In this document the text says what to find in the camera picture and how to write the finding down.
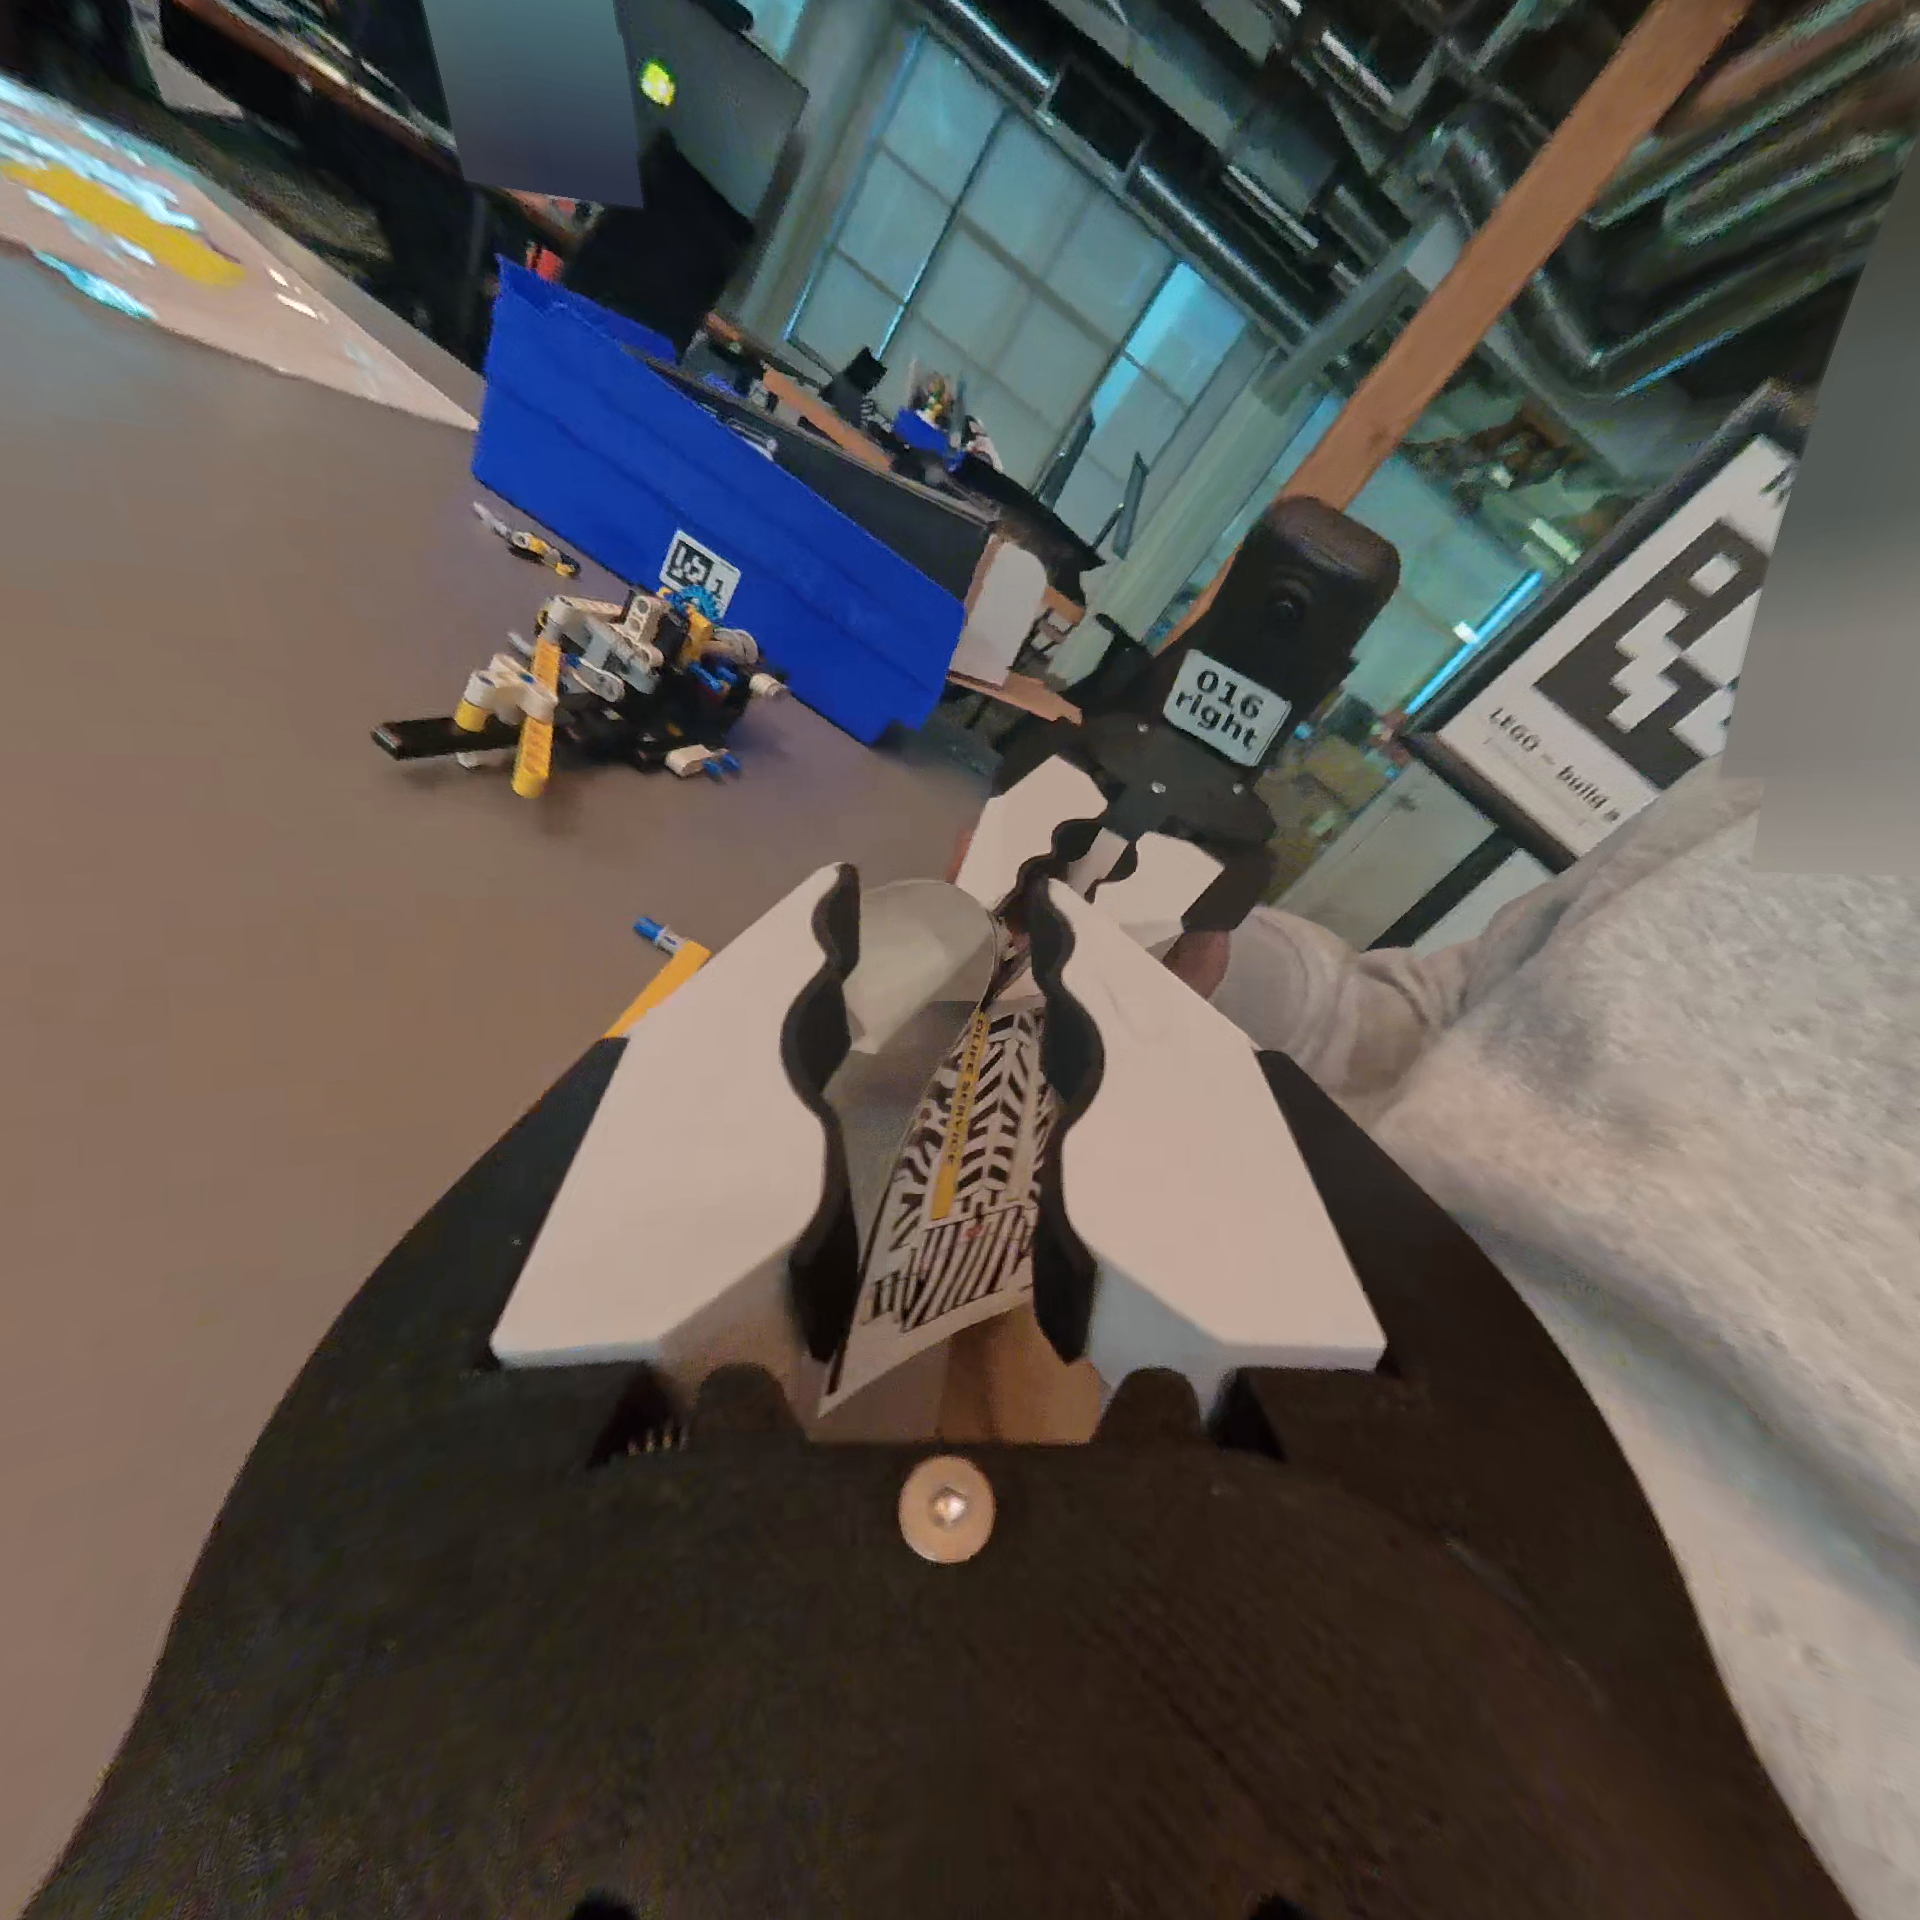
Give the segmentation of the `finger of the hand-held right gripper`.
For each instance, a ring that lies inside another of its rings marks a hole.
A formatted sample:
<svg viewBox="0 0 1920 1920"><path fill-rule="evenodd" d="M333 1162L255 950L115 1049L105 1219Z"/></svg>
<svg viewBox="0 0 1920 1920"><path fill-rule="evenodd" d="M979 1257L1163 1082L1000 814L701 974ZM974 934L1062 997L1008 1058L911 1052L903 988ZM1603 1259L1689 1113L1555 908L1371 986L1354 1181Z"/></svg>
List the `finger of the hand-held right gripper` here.
<svg viewBox="0 0 1920 1920"><path fill-rule="evenodd" d="M1216 877L1211 853L1163 831L1121 842L1113 829L1094 829L1075 857L1075 893L1149 954L1176 941L1189 908Z"/></svg>
<svg viewBox="0 0 1920 1920"><path fill-rule="evenodd" d="M1021 876L1035 861L1079 895L1093 895L1113 877L1107 805L1093 774L1065 757L1047 757L984 799L954 860L952 885L997 921L1015 916Z"/></svg>

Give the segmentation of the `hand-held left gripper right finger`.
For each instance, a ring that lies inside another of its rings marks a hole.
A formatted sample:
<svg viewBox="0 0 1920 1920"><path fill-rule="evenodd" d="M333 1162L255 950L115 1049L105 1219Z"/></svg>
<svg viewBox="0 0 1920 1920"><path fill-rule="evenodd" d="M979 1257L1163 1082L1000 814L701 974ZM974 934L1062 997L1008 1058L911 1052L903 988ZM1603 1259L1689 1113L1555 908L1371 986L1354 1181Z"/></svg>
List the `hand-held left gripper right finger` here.
<svg viewBox="0 0 1920 1920"><path fill-rule="evenodd" d="M1186 1381L1201 1415L1257 1369L1369 1375L1371 1308L1261 1057L1061 879L1025 895L1039 1067L1032 1305L1110 1401Z"/></svg>

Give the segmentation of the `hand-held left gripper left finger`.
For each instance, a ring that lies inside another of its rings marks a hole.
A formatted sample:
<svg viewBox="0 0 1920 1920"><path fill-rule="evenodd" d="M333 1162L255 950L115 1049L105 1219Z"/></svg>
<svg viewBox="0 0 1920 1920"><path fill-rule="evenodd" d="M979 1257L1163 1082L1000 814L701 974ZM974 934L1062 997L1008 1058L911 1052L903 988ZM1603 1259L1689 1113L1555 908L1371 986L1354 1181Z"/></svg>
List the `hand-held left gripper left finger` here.
<svg viewBox="0 0 1920 1920"><path fill-rule="evenodd" d="M809 1396L857 1284L827 1099L857 954L858 879L835 861L635 1022L496 1319L502 1369L639 1363L689 1401L755 1364Z"/></svg>

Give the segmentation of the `zebra striped sticker sheet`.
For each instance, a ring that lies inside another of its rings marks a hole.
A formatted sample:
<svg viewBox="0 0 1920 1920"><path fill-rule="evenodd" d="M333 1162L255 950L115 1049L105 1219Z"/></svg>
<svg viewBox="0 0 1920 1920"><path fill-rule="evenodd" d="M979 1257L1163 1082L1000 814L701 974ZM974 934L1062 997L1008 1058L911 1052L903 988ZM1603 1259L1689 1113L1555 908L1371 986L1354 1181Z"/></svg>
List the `zebra striped sticker sheet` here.
<svg viewBox="0 0 1920 1920"><path fill-rule="evenodd" d="M875 1434L936 1407L934 1359L1021 1308L1055 1118L1043 1006L1016 934L941 879L864 893L829 1086L857 1228L857 1293L821 1425Z"/></svg>

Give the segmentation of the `yellow lego beam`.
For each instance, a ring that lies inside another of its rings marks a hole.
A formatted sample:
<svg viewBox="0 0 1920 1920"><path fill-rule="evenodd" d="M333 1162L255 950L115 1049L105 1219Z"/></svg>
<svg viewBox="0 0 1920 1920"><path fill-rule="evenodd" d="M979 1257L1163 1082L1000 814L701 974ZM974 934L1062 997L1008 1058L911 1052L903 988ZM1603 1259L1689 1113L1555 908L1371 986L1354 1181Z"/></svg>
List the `yellow lego beam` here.
<svg viewBox="0 0 1920 1920"><path fill-rule="evenodd" d="M698 958L693 958L689 954L680 954L671 961L659 958L659 967L629 1002L629 1006L623 1006L621 1013L607 1023L607 1028L602 1028L601 1039L623 1039L639 1020L645 1020L653 1013L653 1009L680 991L713 958L711 948L706 948L703 945L698 947L703 948Z"/></svg>

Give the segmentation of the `partly built lego model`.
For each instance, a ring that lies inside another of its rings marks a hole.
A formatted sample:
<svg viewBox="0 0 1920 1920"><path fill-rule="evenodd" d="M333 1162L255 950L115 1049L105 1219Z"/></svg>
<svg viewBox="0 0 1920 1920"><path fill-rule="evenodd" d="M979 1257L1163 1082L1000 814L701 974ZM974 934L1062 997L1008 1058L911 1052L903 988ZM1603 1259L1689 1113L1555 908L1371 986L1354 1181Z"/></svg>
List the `partly built lego model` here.
<svg viewBox="0 0 1920 1920"><path fill-rule="evenodd" d="M621 604L557 593L530 633L465 676L447 714L370 735L397 763L501 765L517 797L538 799L553 774L598 765L729 780L730 733L785 693L784 671L703 587L630 590Z"/></svg>

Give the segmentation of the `scattered small lego pieces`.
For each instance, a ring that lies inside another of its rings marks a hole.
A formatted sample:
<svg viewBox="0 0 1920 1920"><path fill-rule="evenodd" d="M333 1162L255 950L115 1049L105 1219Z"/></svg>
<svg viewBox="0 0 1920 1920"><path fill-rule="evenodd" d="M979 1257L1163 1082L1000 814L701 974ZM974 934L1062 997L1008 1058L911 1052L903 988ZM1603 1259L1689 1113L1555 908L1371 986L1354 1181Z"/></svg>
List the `scattered small lego pieces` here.
<svg viewBox="0 0 1920 1920"><path fill-rule="evenodd" d="M471 511L479 525L519 561L538 565L562 580L576 580L579 577L583 565L551 538L506 523L483 500L473 500Z"/></svg>

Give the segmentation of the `white printed sign board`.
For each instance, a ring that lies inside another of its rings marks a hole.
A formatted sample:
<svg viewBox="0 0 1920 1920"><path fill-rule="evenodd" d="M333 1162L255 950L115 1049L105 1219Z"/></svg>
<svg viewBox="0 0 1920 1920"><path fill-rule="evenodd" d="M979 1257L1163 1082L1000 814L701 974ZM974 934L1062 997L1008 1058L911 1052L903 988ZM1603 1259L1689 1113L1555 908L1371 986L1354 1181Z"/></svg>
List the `white printed sign board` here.
<svg viewBox="0 0 1920 1920"><path fill-rule="evenodd" d="M1810 420L1761 385L1417 710L1413 757L1551 873L1723 753Z"/></svg>

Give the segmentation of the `person's grey sweatshirt torso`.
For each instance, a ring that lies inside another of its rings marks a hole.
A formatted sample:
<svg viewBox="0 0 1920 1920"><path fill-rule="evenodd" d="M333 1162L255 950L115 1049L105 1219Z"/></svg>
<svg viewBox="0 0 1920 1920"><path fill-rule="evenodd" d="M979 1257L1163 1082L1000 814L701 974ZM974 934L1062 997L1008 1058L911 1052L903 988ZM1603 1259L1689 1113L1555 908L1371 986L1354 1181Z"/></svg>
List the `person's grey sweatshirt torso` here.
<svg viewBox="0 0 1920 1920"><path fill-rule="evenodd" d="M1858 1915L1914 1915L1914 879L1761 871L1711 765L1569 876L1378 1138L1648 1478Z"/></svg>

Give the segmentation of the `blue plastic bin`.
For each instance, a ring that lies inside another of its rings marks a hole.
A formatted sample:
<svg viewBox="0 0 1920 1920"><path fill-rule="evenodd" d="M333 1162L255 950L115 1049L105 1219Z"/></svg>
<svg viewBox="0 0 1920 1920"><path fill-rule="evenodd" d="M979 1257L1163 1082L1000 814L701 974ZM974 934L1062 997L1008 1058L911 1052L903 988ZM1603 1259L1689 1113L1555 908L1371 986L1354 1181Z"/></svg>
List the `blue plastic bin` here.
<svg viewBox="0 0 1920 1920"><path fill-rule="evenodd" d="M957 593L659 369L637 325L501 258L471 476L623 585L706 585L794 700L864 746L919 732Z"/></svg>

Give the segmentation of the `black monitor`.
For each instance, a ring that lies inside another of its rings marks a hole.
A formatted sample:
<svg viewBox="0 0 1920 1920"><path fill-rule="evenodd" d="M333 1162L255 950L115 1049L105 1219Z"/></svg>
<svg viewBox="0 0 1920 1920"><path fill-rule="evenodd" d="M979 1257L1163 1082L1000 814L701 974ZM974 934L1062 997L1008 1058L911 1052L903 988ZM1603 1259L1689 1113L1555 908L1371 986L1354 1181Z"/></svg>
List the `black monitor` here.
<svg viewBox="0 0 1920 1920"><path fill-rule="evenodd" d="M673 154L741 222L758 225L809 91L733 3L614 3L639 172Z"/></svg>

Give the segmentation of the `paper sheet with yellow mark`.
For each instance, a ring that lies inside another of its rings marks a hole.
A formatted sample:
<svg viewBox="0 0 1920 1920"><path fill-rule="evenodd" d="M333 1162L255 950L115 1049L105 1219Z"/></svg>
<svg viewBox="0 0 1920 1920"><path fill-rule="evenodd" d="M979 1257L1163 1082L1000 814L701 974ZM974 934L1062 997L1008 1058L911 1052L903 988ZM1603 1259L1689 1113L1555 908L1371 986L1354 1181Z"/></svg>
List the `paper sheet with yellow mark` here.
<svg viewBox="0 0 1920 1920"><path fill-rule="evenodd" d="M475 419L347 318L206 185L2 81L2 243L121 318L395 413Z"/></svg>

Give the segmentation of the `wooden post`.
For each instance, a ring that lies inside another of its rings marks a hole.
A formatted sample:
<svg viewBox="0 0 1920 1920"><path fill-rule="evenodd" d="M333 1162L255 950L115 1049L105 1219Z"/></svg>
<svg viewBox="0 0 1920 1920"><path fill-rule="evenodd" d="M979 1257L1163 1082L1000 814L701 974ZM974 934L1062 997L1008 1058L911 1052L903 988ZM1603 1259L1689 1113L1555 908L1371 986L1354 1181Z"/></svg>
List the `wooden post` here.
<svg viewBox="0 0 1920 1920"><path fill-rule="evenodd" d="M1343 511L1749 11L1648 5L1275 500Z"/></svg>

